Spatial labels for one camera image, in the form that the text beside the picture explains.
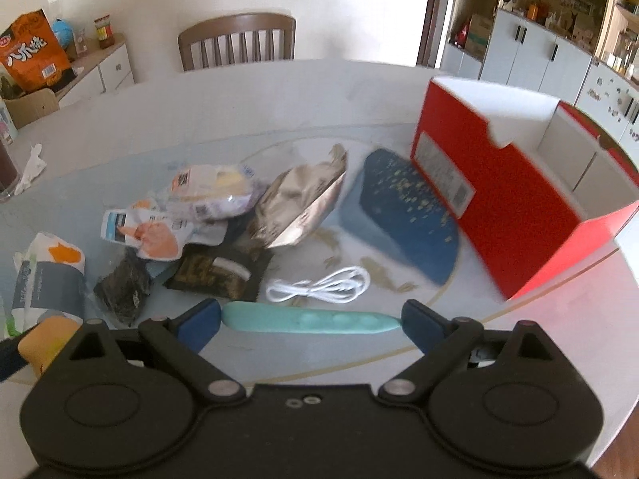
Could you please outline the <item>teal silicone pea pod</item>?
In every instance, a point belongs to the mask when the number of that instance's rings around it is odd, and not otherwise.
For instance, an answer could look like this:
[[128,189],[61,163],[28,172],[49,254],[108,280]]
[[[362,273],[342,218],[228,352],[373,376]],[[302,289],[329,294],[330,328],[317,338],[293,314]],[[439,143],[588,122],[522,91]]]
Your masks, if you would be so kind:
[[262,303],[230,302],[222,322],[235,331],[282,334],[379,334],[400,329],[401,321],[360,311],[304,309]]

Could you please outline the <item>blue globe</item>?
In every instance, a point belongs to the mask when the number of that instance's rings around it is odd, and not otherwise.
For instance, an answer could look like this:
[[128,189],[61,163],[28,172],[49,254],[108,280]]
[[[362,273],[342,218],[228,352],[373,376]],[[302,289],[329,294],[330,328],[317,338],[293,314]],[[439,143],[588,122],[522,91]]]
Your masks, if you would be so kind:
[[70,24],[58,18],[51,23],[51,29],[63,50],[73,44],[73,29]]

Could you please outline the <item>white crumpled tissue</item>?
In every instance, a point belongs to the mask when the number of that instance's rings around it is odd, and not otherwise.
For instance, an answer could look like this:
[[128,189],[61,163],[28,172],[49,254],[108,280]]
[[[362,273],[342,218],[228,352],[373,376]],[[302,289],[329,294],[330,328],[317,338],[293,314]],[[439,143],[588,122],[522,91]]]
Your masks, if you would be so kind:
[[41,144],[35,144],[34,146],[32,146],[32,150],[30,151],[30,155],[21,179],[14,189],[14,195],[21,195],[25,190],[32,187],[35,179],[39,177],[46,169],[47,163],[45,163],[44,160],[41,158],[41,154]]

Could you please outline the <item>white grey orange package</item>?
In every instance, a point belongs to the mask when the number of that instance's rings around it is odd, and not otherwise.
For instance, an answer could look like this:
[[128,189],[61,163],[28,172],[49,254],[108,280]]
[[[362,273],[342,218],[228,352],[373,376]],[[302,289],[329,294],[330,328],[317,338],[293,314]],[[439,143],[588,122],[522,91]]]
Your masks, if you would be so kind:
[[22,334],[44,319],[85,317],[85,255],[62,238],[38,232],[23,253],[16,253],[17,277],[8,333]]

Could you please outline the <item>dark drink glass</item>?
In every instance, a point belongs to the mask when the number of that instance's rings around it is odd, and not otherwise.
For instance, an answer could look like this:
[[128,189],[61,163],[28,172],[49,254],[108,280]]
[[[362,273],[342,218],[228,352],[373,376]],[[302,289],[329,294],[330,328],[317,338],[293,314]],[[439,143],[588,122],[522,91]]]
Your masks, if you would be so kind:
[[6,146],[0,143],[0,200],[10,199],[18,182],[21,179],[20,171],[17,170]]

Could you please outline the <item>clear bread package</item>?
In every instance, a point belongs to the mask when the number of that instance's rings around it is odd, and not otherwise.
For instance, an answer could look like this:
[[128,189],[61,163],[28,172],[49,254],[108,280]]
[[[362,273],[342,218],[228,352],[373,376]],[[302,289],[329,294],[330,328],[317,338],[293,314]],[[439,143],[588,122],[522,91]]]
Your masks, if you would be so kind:
[[248,213],[267,187],[248,166],[197,164],[175,174],[165,207],[179,220],[229,220]]

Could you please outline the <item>silver foil snack bag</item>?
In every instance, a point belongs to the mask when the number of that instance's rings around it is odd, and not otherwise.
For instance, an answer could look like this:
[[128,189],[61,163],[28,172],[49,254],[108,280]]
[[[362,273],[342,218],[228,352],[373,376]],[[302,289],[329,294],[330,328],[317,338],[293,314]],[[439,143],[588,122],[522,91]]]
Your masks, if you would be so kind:
[[291,247],[309,237],[338,201],[348,170],[348,153],[341,144],[330,159],[304,163],[280,174],[254,207],[248,227],[252,240],[265,249]]

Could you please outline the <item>orange chip bag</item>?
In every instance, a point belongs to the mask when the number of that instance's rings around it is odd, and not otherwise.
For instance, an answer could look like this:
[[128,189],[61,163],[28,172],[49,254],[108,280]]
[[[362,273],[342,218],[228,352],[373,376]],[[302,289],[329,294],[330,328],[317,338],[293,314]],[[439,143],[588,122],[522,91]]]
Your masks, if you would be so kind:
[[61,91],[75,79],[65,50],[42,10],[22,14],[1,34],[1,63],[26,93]]

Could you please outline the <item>red cardboard shoe box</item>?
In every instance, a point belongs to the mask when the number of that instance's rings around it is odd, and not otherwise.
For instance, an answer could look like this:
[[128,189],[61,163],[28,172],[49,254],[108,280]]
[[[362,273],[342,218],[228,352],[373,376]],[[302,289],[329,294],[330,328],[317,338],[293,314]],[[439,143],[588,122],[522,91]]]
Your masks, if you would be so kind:
[[599,250],[637,214],[638,172],[601,136],[556,97],[435,77],[411,159],[511,299]]

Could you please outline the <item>red lidded jar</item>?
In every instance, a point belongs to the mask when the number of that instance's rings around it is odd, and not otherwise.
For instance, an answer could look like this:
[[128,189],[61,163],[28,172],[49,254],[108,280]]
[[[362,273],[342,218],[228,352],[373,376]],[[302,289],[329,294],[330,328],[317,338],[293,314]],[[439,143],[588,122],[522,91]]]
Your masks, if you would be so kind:
[[111,15],[106,14],[94,21],[95,33],[99,47],[107,49],[115,44],[114,32],[111,30]]

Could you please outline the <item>brown wooden chair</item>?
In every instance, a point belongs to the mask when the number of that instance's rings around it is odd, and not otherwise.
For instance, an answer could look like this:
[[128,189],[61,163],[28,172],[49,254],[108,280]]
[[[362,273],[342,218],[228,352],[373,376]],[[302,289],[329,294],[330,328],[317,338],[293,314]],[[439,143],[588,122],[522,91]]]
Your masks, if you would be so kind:
[[292,61],[297,21],[274,12],[210,18],[183,30],[178,47],[184,71],[235,64]]

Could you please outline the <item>dark seaweed snack packet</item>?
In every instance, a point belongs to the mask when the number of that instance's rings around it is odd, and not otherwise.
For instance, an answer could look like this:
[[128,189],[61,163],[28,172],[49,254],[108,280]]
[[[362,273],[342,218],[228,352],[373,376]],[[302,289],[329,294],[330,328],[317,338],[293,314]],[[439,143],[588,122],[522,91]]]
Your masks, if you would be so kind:
[[231,301],[254,302],[272,256],[270,250],[260,245],[190,245],[165,287]]

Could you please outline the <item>white wall cabinets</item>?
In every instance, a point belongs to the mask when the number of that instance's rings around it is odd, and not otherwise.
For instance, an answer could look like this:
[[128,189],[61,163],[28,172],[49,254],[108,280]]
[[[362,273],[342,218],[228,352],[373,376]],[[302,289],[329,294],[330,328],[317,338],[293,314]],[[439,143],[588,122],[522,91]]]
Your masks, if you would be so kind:
[[453,0],[441,68],[558,97],[638,156],[638,0]]

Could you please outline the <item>white orange snack packet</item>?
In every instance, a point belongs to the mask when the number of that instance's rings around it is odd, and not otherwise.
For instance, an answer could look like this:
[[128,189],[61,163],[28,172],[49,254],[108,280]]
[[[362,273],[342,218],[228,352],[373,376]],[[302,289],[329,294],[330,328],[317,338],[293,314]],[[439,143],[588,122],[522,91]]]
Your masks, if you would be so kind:
[[152,199],[137,201],[126,209],[104,213],[101,238],[129,247],[146,261],[174,262],[187,245],[216,247],[225,238],[226,221],[197,223],[178,220],[160,210]]

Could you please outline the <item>black snack bag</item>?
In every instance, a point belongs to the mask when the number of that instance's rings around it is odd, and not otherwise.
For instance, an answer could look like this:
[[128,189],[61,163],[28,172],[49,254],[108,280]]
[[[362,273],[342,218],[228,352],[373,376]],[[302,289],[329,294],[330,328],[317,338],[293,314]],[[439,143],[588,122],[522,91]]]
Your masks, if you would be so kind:
[[99,305],[122,325],[133,325],[151,295],[152,278],[146,263],[132,249],[107,276],[99,279],[93,292]]

